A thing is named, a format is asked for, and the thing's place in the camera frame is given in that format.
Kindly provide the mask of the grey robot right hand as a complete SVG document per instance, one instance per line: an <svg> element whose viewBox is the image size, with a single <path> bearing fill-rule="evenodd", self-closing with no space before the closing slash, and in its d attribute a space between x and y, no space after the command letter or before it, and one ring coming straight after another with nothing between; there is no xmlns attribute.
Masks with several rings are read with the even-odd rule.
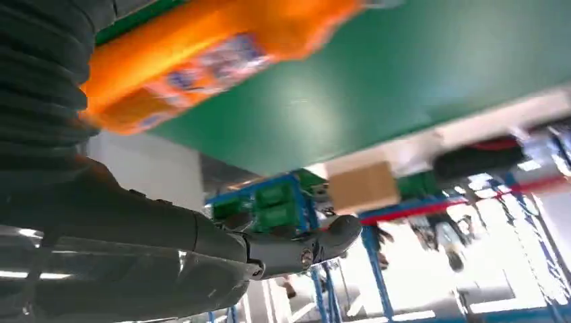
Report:
<svg viewBox="0 0 571 323"><path fill-rule="evenodd" d="M124 322L235 304L252 280L345 252L360 222L291 238L230 231L201 213L122 188L88 158L1 158L2 322Z"/></svg>

